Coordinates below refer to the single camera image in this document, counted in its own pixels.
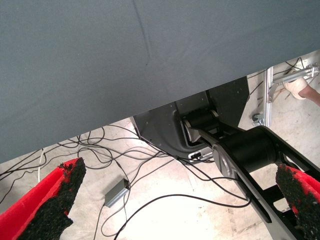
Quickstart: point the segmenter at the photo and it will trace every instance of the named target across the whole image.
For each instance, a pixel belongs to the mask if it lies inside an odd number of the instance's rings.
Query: black roller
[[[277,156],[272,140],[258,127],[223,138],[219,144],[248,172],[274,163]]]

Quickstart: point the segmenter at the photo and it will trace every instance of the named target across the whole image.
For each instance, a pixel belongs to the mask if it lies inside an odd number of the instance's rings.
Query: white floor
[[[302,57],[311,62],[319,59],[320,54],[313,52]],[[286,69],[287,66],[282,63],[274,68],[274,72]],[[248,80],[249,89],[253,90],[257,84],[263,80],[263,75],[252,77]],[[320,91],[319,78],[316,78],[311,86]],[[263,87],[259,87],[248,101],[239,126],[243,129],[252,128],[251,116],[257,112],[259,100],[262,97]],[[320,108],[308,100],[296,100],[291,95],[287,97],[288,92],[282,92],[272,104],[272,125],[271,129],[280,137],[286,140],[294,148],[300,151],[308,159],[320,166],[319,140],[320,140]],[[129,119],[124,119],[115,123],[133,130]],[[107,138],[134,137],[131,133],[116,127],[106,126]],[[91,136],[101,136],[102,131],[97,129],[91,133]],[[140,146],[149,148],[144,142],[134,139],[123,139],[116,141],[103,141],[104,146],[124,152],[132,147]],[[48,160],[59,155],[74,154],[77,148],[68,149],[59,147],[47,154]],[[133,156],[144,158],[146,155],[131,153]],[[41,170],[43,178],[51,172],[61,162],[75,158],[77,154],[70,156],[60,156],[51,161],[51,163]],[[101,166],[95,156],[89,151],[83,151],[80,156],[85,159],[88,166]],[[0,172],[12,166],[23,156],[11,161],[0,164]],[[147,162],[141,168],[138,178],[156,169],[165,162],[170,161],[170,157],[155,158]],[[133,160],[122,156],[118,159],[125,172],[131,180],[137,166],[141,160]],[[197,164],[203,171],[212,177],[221,176],[214,163]],[[13,180],[20,177],[23,172],[15,172],[11,176],[0,182],[0,200],[9,190]],[[254,177],[257,181],[262,180],[266,187],[275,183],[275,168],[266,167],[261,172],[255,172]],[[124,178],[124,173],[117,164],[112,163],[108,168],[101,170],[88,169],[83,183],[78,191],[75,203],[71,209],[69,217],[74,223],[62,234],[62,240],[86,240],[93,239],[97,218],[101,206],[104,203],[104,195],[115,183]],[[17,201],[23,194],[29,191],[37,184],[37,172],[26,173],[22,179],[15,181],[12,191],[7,195],[2,204],[0,212],[5,211],[11,204]],[[229,191],[239,193],[236,185],[228,180],[220,180],[219,183]],[[198,180],[188,172],[179,162],[172,161],[163,168],[145,177],[139,181],[131,190],[130,199],[126,205],[128,217],[131,216],[139,207],[146,202],[167,194],[189,194],[207,198],[215,202],[228,203],[230,205],[241,205],[244,201],[234,198],[224,193],[220,188],[210,182]],[[113,237],[104,237],[101,234],[101,226],[104,220],[119,209],[123,204],[120,200],[112,208],[104,207],[102,209],[96,239],[113,239]],[[103,227],[103,233],[110,235],[116,233],[125,222],[125,213],[122,210],[119,214],[111,218]],[[251,206],[246,208],[227,208],[202,202],[195,199],[183,197],[171,197],[160,199],[144,208],[127,224],[126,228],[120,233],[119,240],[268,240],[272,239],[263,222],[255,213]]]

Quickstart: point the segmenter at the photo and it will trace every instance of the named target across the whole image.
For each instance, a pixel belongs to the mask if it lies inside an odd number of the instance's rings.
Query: red and black foam pad
[[[58,166],[0,215],[0,239],[58,240],[85,174],[81,157]]]
[[[285,164],[275,177],[286,201],[297,218],[306,239],[320,239],[320,182]]]

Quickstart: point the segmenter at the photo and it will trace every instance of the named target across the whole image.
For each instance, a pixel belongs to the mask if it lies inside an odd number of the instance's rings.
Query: gray fabric
[[[320,48],[320,1],[0,1],[0,162]]]

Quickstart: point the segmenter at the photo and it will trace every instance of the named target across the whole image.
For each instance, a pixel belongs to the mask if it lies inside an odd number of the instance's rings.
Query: black metal arm
[[[279,187],[263,190],[250,173],[269,164],[284,163],[320,181],[317,166],[264,126],[244,131],[220,122],[212,111],[202,110],[188,115],[184,127],[188,141],[204,142],[212,147],[213,158],[223,176],[242,181],[238,187],[251,197],[253,208],[273,239],[304,239],[292,210],[281,212],[274,206],[274,202],[284,198]]]

